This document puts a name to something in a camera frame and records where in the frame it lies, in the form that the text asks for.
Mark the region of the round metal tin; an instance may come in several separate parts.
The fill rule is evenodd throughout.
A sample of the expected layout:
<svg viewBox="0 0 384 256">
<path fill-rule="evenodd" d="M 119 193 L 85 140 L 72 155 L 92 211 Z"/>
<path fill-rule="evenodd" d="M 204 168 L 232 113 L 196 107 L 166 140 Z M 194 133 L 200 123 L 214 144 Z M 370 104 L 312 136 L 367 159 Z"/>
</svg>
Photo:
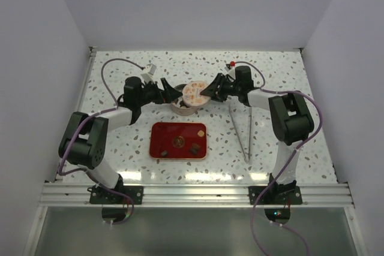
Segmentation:
<svg viewBox="0 0 384 256">
<path fill-rule="evenodd" d="M 182 97 L 177 98 L 171 103 L 171 109 L 180 116 L 190 116 L 197 112 L 198 108 L 188 106 Z"/>
</svg>

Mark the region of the round metal tin lid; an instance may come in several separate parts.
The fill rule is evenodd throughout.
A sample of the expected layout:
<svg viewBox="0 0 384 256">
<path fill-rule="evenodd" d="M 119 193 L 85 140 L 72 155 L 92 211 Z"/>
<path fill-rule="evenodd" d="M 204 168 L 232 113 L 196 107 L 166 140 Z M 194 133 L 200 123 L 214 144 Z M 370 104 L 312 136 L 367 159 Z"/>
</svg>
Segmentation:
<svg viewBox="0 0 384 256">
<path fill-rule="evenodd" d="M 207 82 L 193 81 L 189 82 L 182 89 L 183 102 L 192 108 L 201 108 L 210 102 L 211 97 L 204 96 L 201 92 L 208 87 Z"/>
</svg>

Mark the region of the metal tweezers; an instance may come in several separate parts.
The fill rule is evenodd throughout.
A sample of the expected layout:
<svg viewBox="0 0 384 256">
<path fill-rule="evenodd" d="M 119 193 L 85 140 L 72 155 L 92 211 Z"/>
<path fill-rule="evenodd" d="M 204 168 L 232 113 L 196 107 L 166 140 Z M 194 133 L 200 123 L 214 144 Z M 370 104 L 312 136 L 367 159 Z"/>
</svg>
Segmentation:
<svg viewBox="0 0 384 256">
<path fill-rule="evenodd" d="M 248 144 L 246 146 L 243 145 L 241 133 L 239 132 L 239 129 L 236 125 L 235 118 L 233 117 L 233 113 L 235 112 L 235 110 L 232 109 L 231 106 L 228 106 L 228 111 L 229 111 L 230 119 L 232 121 L 233 129 L 235 131 L 234 135 L 236 136 L 237 141 L 239 143 L 244 162 L 248 164 L 251 159 L 253 109 L 251 107 L 248 108 L 248 115 L 247 115 L 248 116 L 248 122 L 247 122 Z"/>
</svg>

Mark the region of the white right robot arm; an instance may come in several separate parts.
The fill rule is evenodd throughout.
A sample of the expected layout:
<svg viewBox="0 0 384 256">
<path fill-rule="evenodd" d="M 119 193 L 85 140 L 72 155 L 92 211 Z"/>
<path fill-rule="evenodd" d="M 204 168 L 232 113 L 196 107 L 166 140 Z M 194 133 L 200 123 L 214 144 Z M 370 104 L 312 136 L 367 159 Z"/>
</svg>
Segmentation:
<svg viewBox="0 0 384 256">
<path fill-rule="evenodd" d="M 217 74 L 200 94 L 221 103 L 234 96 L 247 107 L 270 113 L 278 151 L 266 190 L 271 202 L 282 203 L 289 196 L 289 191 L 295 188 L 301 147 L 319 132 L 314 129 L 306 103 L 310 98 L 299 91 L 268 91 L 256 87 L 249 66 L 238 66 L 229 69 L 227 74 Z"/>
</svg>

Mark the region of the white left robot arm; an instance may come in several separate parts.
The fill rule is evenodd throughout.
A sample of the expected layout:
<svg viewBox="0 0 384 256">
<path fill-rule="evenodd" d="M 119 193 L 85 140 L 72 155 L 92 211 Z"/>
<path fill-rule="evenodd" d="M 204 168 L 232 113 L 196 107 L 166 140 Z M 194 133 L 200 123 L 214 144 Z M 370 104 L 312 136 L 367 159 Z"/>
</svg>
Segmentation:
<svg viewBox="0 0 384 256">
<path fill-rule="evenodd" d="M 154 104 L 170 104 L 182 97 L 182 92 L 161 79 L 143 83 L 138 77 L 125 80 L 124 93 L 111 109 L 93 114 L 74 112 L 59 145 L 61 158 L 57 174 L 66 176 L 77 171 L 85 172 L 96 186 L 104 189 L 104 197 L 116 204 L 125 195 L 122 177 L 104 159 L 107 135 L 110 131 L 136 123 L 142 107 Z"/>
</svg>

